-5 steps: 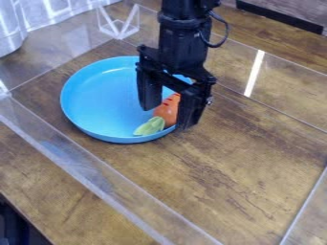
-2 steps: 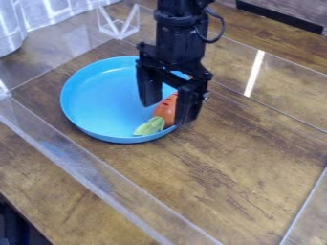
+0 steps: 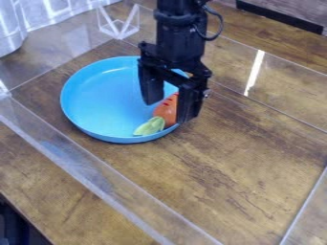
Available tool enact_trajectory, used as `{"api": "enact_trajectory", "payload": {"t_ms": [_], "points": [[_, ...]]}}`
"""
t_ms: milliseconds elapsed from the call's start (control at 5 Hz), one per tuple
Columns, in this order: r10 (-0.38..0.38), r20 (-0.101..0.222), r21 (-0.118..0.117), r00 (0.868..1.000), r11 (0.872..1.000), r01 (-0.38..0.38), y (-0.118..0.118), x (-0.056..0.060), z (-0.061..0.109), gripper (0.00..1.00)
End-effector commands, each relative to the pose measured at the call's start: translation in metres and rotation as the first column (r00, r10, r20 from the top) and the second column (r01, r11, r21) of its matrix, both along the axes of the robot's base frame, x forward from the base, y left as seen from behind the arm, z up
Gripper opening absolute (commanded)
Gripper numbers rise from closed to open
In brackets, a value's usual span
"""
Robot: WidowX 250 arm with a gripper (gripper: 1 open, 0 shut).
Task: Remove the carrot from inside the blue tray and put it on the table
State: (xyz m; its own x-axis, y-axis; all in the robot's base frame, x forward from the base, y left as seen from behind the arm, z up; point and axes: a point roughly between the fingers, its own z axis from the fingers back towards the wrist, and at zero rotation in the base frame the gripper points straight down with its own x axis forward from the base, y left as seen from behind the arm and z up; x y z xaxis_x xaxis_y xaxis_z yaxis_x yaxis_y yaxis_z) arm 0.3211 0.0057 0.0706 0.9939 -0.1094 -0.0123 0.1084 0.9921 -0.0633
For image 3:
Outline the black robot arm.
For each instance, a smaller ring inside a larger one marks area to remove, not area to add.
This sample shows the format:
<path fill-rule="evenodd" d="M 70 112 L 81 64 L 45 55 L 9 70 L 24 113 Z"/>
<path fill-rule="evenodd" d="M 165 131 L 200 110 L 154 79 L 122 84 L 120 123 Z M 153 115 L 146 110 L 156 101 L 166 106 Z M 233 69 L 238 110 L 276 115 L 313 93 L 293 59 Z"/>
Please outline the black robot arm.
<path fill-rule="evenodd" d="M 137 44 L 137 75 L 141 97 L 150 105 L 164 98 L 164 82 L 178 89 L 176 122 L 185 123 L 198 114 L 208 95 L 210 70 L 200 59 L 206 31 L 205 0 L 157 0 L 156 43 Z"/>

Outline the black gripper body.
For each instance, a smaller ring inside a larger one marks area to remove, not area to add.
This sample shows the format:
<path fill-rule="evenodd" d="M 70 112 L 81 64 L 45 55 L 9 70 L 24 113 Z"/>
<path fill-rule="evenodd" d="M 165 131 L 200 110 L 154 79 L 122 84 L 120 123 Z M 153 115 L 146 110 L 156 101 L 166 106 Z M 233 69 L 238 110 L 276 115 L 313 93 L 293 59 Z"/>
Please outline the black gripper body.
<path fill-rule="evenodd" d="M 162 81 L 178 86 L 188 78 L 208 79 L 201 63 L 208 37 L 206 13 L 200 9 L 154 9 L 156 43 L 141 41 L 138 62 L 154 67 Z"/>

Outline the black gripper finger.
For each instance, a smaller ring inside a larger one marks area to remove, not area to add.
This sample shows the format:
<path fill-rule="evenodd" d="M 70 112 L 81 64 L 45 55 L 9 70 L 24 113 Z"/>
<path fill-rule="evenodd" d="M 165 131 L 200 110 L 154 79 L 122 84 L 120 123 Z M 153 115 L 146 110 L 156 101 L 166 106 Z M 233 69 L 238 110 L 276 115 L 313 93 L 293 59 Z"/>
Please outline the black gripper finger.
<path fill-rule="evenodd" d="M 150 105 L 164 98 L 164 79 L 160 71 L 144 63 L 137 63 L 137 76 L 142 101 Z"/>
<path fill-rule="evenodd" d="M 209 93 L 210 90 L 206 86 L 206 79 L 188 78 L 178 85 L 177 123 L 185 123 L 197 116 L 202 101 L 208 98 Z"/>

